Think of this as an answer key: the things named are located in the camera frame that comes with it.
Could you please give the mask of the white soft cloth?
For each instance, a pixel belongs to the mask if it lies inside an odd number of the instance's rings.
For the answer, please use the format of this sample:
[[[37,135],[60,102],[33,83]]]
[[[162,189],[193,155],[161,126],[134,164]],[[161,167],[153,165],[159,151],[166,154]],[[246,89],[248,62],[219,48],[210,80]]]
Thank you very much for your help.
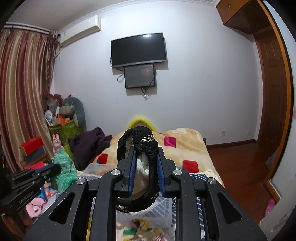
[[[135,200],[142,196],[149,187],[149,159],[145,153],[137,158],[134,187],[131,199]]]

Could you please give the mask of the green knitted glove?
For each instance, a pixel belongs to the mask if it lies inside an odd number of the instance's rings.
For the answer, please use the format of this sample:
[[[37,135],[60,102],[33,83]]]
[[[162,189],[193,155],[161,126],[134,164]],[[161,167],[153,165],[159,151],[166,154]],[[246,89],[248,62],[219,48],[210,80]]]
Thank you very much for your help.
[[[59,193],[63,193],[78,178],[74,162],[65,150],[59,149],[53,157],[52,163],[60,167],[60,173],[50,178],[51,187]]]

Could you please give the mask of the red box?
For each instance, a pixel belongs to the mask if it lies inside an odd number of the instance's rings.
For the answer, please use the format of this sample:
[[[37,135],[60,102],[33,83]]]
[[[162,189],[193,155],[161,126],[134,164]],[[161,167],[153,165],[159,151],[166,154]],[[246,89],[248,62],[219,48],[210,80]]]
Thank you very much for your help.
[[[32,139],[29,139],[28,141],[22,143],[19,146],[20,152],[24,156],[29,156],[34,151],[39,149],[40,147],[43,147],[44,143],[41,137],[34,137]]]

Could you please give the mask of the yellow fuzzy pillow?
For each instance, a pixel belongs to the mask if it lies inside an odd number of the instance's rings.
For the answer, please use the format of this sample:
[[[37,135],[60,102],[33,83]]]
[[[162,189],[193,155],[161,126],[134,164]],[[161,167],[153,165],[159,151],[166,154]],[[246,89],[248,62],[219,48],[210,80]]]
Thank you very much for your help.
[[[144,116],[136,116],[131,120],[131,122],[128,124],[127,129],[134,128],[137,126],[146,126],[153,132],[159,132],[156,127]]]

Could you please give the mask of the dark purple clothing pile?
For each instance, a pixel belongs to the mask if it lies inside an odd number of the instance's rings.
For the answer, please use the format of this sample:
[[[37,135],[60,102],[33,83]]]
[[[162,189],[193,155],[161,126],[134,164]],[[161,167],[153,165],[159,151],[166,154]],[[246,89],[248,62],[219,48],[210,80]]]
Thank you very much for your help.
[[[70,142],[73,162],[78,171],[83,171],[96,156],[110,147],[112,135],[105,135],[100,127],[76,135]]]

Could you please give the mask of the pink rabbit toy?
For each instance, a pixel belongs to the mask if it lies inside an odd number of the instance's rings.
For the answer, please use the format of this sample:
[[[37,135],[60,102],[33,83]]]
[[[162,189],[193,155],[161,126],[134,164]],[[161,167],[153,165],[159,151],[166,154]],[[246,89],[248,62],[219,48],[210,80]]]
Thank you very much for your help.
[[[63,150],[64,147],[62,146],[58,133],[53,134],[52,138],[53,138],[53,153],[56,154],[59,150]]]

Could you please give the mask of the blue patterned tablecloth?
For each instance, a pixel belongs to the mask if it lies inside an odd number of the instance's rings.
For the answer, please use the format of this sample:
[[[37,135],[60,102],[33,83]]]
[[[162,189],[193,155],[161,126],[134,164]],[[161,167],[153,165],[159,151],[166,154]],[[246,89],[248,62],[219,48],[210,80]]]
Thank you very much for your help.
[[[213,177],[204,174],[191,173],[185,182],[185,191],[188,193],[181,199],[181,208],[184,214],[181,215],[180,227],[182,240],[219,240],[220,233],[212,199],[208,192],[210,182],[213,185],[221,183]]]

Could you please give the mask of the green storage box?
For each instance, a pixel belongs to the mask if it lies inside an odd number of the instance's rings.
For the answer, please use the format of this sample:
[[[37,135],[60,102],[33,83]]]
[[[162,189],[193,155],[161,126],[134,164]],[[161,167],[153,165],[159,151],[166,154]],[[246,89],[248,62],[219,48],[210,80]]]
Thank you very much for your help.
[[[78,127],[74,121],[62,125],[49,126],[48,129],[51,136],[58,134],[62,143],[69,142],[69,140],[72,140],[76,135],[83,132],[83,127]]]

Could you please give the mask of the grey plush toy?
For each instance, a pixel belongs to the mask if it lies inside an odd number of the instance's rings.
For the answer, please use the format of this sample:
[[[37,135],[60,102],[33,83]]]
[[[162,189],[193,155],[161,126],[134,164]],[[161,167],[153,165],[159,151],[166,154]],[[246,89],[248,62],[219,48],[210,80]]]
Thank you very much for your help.
[[[86,130],[85,111],[82,102],[75,97],[67,97],[62,101],[59,113],[74,121],[83,131]]]

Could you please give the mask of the striped red beige curtain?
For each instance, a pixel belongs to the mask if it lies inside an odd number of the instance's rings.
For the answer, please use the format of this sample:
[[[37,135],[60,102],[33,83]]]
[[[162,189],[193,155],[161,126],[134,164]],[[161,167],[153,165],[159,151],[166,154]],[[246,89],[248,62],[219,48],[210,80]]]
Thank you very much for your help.
[[[33,137],[53,155],[44,110],[58,45],[57,31],[1,30],[1,144],[12,172],[22,170],[19,146]]]

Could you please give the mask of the white air conditioner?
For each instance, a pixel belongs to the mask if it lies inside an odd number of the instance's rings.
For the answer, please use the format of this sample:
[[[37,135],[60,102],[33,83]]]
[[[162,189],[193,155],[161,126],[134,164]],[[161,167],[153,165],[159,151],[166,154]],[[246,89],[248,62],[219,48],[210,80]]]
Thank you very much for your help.
[[[96,33],[96,32],[100,32],[100,30],[101,30],[100,16],[99,15],[92,16],[60,33],[61,47],[67,47],[70,44],[84,37],[92,35],[93,33]]]

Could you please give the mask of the wooden door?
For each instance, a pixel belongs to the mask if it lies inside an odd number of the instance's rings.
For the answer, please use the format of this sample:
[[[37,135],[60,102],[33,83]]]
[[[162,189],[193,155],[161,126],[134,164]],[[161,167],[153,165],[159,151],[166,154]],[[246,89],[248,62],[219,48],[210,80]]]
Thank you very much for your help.
[[[280,32],[272,26],[254,34],[262,71],[263,104],[258,143],[276,154],[266,181],[280,164],[292,117],[292,74]]]

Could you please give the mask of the wooden overhead cabinet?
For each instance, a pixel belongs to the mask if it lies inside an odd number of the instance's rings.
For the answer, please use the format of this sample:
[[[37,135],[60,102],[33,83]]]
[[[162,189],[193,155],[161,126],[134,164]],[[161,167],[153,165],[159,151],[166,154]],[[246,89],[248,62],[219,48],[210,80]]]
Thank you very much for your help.
[[[270,26],[267,15],[256,0],[221,0],[216,8],[226,27],[248,35]]]

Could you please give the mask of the small black wall monitor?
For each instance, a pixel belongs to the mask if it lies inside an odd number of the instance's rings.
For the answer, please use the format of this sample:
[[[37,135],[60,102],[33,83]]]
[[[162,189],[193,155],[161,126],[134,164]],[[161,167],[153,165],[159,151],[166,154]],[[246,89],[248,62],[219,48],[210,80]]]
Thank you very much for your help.
[[[128,66],[124,68],[125,88],[143,88],[156,85],[154,64]]]

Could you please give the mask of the large black wall television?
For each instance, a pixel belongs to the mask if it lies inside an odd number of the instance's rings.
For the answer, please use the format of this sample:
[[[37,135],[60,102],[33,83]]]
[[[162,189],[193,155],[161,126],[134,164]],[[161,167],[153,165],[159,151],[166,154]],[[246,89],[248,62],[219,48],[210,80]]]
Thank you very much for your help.
[[[125,37],[111,41],[113,68],[167,61],[163,33]]]

